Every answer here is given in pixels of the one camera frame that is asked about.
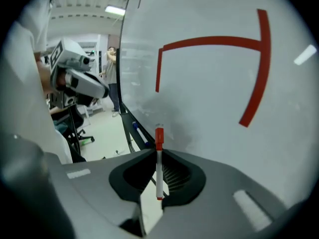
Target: blue jeans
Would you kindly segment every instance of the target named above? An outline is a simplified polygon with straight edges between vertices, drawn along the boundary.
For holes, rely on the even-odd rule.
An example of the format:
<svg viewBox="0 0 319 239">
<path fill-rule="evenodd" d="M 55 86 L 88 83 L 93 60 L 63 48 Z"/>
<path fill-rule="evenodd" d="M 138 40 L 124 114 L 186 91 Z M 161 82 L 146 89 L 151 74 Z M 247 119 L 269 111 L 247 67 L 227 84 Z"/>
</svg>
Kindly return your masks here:
<svg viewBox="0 0 319 239">
<path fill-rule="evenodd" d="M 109 84 L 110 92 L 109 96 L 114 104 L 114 111 L 120 111 L 120 104 L 119 104 L 119 95 L 118 95 L 118 85 L 116 83 Z"/>
<path fill-rule="evenodd" d="M 60 123 L 59 125 L 57 125 L 58 121 L 57 120 L 54 120 L 53 123 L 54 123 L 54 127 L 56 130 L 58 130 L 61 134 L 63 134 L 67 128 L 68 128 L 68 125 L 64 122 Z"/>
</svg>

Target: green object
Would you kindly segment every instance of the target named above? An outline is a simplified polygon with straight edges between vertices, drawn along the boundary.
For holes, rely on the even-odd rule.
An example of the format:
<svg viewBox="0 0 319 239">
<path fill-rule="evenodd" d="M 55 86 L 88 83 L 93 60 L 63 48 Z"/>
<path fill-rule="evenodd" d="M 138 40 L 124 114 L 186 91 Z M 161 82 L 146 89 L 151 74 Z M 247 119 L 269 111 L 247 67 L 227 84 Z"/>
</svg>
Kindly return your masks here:
<svg viewBox="0 0 319 239">
<path fill-rule="evenodd" d="M 85 140 L 81 141 L 81 145 L 84 146 L 84 145 L 86 145 L 86 143 L 89 142 L 89 141 L 90 141 L 90 139 L 85 139 Z"/>
</svg>

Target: blue object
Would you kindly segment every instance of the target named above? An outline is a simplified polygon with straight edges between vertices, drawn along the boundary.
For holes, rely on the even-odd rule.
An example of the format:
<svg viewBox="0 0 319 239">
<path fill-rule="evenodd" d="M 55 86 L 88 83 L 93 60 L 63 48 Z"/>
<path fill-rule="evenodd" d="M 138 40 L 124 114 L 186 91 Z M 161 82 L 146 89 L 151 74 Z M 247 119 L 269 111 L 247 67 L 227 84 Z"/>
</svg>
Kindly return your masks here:
<svg viewBox="0 0 319 239">
<path fill-rule="evenodd" d="M 139 129 L 139 126 L 138 124 L 135 122 L 132 123 L 133 124 L 133 127 L 134 129 L 139 133 L 140 137 L 142 138 L 143 142 L 145 143 L 145 145 L 147 147 L 149 147 L 150 143 L 149 141 L 146 139 L 146 137 L 143 135 L 142 131 Z"/>
</svg>

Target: ceiling light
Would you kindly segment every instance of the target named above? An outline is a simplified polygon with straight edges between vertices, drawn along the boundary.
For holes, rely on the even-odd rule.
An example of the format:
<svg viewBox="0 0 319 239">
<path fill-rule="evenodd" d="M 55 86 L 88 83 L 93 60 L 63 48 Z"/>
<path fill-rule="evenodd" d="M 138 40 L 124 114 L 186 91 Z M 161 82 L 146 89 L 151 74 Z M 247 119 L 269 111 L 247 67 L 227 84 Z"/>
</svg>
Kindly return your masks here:
<svg viewBox="0 0 319 239">
<path fill-rule="evenodd" d="M 125 10 L 124 9 L 121 9 L 121 8 L 118 8 L 118 7 L 114 7 L 114 6 L 111 6 L 111 5 L 108 5 L 106 7 L 105 12 L 110 12 L 110 13 L 118 14 L 118 15 L 121 15 L 121 16 L 124 16 L 124 14 L 125 14 Z"/>
<path fill-rule="evenodd" d="M 309 59 L 312 55 L 316 53 L 317 49 L 313 45 L 309 45 L 295 60 L 294 63 L 296 65 L 301 65 L 307 59 Z"/>
</svg>

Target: person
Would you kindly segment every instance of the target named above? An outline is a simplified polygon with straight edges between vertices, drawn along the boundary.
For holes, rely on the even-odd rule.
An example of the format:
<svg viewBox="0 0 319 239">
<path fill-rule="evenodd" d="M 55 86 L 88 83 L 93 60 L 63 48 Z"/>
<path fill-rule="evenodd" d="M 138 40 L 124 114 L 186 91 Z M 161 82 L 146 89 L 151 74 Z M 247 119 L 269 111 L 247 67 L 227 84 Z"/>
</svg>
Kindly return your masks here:
<svg viewBox="0 0 319 239">
<path fill-rule="evenodd" d="M 120 112 L 120 104 L 119 104 L 119 95 L 118 95 L 118 86 L 116 82 L 116 48 L 110 47 L 106 52 L 109 62 L 105 66 L 101 75 L 106 76 L 106 83 L 109 85 L 110 92 L 109 96 L 114 105 L 114 109 L 112 110 L 112 117 L 116 117 Z"/>
<path fill-rule="evenodd" d="M 1 131 L 35 142 L 54 153 L 62 164 L 72 163 L 65 138 L 55 130 L 45 103 L 52 92 L 50 70 L 41 62 L 54 0 L 32 0 L 12 24 L 0 53 Z M 60 75 L 56 84 L 65 85 Z"/>
<path fill-rule="evenodd" d="M 54 108 L 50 109 L 50 115 L 52 116 L 53 114 L 61 113 L 61 112 L 65 111 L 66 109 L 67 108 L 60 109 L 59 107 L 54 107 Z M 57 120 L 53 120 L 55 130 L 58 130 L 60 132 L 60 134 L 63 135 L 63 133 L 67 130 L 68 125 L 65 122 L 62 122 L 59 124 L 57 122 L 58 122 Z"/>
</svg>

